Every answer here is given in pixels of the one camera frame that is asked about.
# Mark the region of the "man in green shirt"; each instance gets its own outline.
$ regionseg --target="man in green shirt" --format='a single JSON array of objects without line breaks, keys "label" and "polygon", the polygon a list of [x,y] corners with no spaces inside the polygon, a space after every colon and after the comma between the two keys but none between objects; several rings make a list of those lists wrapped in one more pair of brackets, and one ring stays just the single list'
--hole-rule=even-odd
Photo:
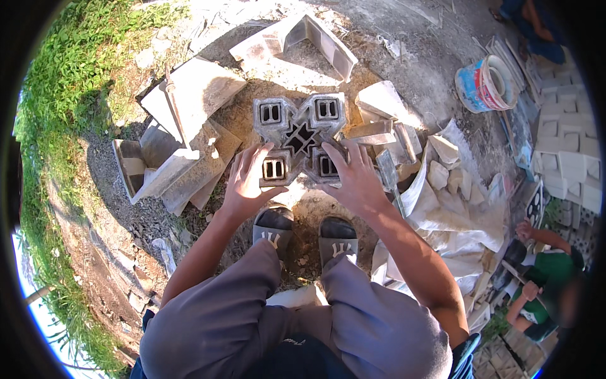
[{"label": "man in green shirt", "polygon": [[[522,242],[532,238],[551,246],[551,250],[528,254],[521,263],[526,285],[518,287],[512,280],[505,289],[513,300],[507,321],[532,340],[541,341],[558,325],[573,325],[584,283],[583,257],[558,234],[535,229],[528,219],[518,224],[516,232]],[[545,306],[536,298],[539,294]]]}]

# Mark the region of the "sky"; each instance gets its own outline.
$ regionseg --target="sky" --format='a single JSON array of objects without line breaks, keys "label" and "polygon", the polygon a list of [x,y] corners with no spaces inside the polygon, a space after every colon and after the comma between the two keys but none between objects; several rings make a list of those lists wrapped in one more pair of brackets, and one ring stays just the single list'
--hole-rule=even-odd
[{"label": "sky", "polygon": [[[19,271],[19,282],[21,284],[21,291],[23,293],[23,297],[28,297],[33,292],[36,291],[36,288],[32,286],[31,283],[28,282],[27,276],[24,275],[22,262],[23,251],[19,247],[19,240],[16,235],[13,235],[13,246],[15,247],[15,258],[17,262],[17,269]],[[65,326],[61,323],[57,325],[52,325],[56,320],[54,315],[50,313],[47,306],[44,304],[42,299],[38,299],[29,305],[30,313],[32,314],[34,320],[37,322],[40,333],[45,337],[47,342],[50,342],[49,336],[58,333],[65,329]],[[85,361],[87,358],[87,354],[85,352],[81,352],[78,355],[78,358],[74,361],[73,357],[68,355],[68,347],[67,345],[63,348],[63,351],[59,350],[61,347],[61,343],[50,343],[51,350],[55,353],[57,359],[60,362],[65,362],[67,364],[71,364],[79,367],[88,367],[94,368],[95,365],[88,363]],[[73,378],[76,379],[102,379],[108,378],[105,373],[101,370],[89,371],[89,370],[79,370],[72,369],[70,367],[66,367],[68,374],[70,374]]]}]

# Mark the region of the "person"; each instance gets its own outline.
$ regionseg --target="person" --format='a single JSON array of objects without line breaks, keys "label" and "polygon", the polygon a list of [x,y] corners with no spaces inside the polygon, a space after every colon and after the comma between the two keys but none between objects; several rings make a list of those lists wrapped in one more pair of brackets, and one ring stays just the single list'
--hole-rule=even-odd
[{"label": "person", "polygon": [[491,8],[489,11],[495,20],[505,22],[509,19],[518,27],[525,38],[519,46],[524,61],[527,59],[527,49],[556,64],[564,63],[564,37],[542,0],[503,0],[498,11]]},{"label": "person", "polygon": [[524,286],[512,280],[505,287],[513,300],[507,321],[531,340],[542,341],[558,326],[574,325],[585,282],[584,261],[574,246],[551,230],[535,229],[528,218],[516,226],[516,233],[522,243],[533,239],[551,246],[545,252],[526,255],[520,265],[528,279]]},{"label": "person", "polygon": [[[388,247],[418,302],[371,283],[356,265],[352,225],[319,225],[321,281],[329,306],[286,308],[265,301],[281,279],[293,235],[283,206],[259,209],[279,193],[259,188],[272,143],[236,155],[225,201],[170,278],[160,310],[146,314],[135,371],[148,378],[471,378],[463,299],[440,256],[389,202],[364,147],[343,141],[347,163],[323,143],[342,187],[321,186],[364,219]],[[213,276],[235,230],[257,213],[253,245]]]}]

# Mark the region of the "foot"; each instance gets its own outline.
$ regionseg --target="foot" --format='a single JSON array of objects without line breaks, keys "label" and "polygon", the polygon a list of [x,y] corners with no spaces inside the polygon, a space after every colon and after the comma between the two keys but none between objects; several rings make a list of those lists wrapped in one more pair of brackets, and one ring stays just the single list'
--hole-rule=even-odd
[{"label": "foot", "polygon": [[253,243],[260,238],[268,240],[278,258],[284,260],[286,247],[293,235],[293,211],[282,205],[270,206],[261,210],[253,225]]},{"label": "foot", "polygon": [[318,245],[322,268],[340,254],[346,253],[347,258],[356,264],[358,255],[358,236],[353,226],[339,217],[328,216],[320,223]]},{"label": "foot", "polygon": [[505,22],[505,18],[503,16],[501,16],[501,14],[499,13],[498,10],[494,10],[492,8],[488,8],[488,11],[490,12],[490,14],[492,15],[492,17],[497,20],[500,23]]}]

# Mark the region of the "hand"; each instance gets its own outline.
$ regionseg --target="hand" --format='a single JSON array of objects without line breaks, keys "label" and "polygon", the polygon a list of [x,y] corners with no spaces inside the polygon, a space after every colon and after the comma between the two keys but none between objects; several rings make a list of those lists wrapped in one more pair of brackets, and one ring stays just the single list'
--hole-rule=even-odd
[{"label": "hand", "polygon": [[522,221],[516,226],[516,233],[518,234],[518,238],[520,239],[520,241],[522,241],[523,243],[528,241],[528,239],[532,238],[532,235],[534,234],[534,228],[530,224],[530,220],[528,219],[528,217],[524,217],[524,221]]},{"label": "hand", "polygon": [[533,281],[529,281],[522,287],[522,296],[527,301],[533,301],[539,293],[543,293],[543,288],[539,288]]},{"label": "hand", "polygon": [[238,153],[231,165],[225,200],[219,211],[238,225],[254,216],[274,196],[288,192],[286,187],[274,187],[266,192],[259,187],[263,160],[272,148],[273,143],[262,147],[255,144]]},{"label": "hand", "polygon": [[320,188],[361,218],[378,213],[385,207],[393,207],[385,196],[366,148],[348,139],[341,143],[349,151],[349,164],[329,143],[322,143],[322,148],[335,164],[342,187],[337,189],[323,184]]}]

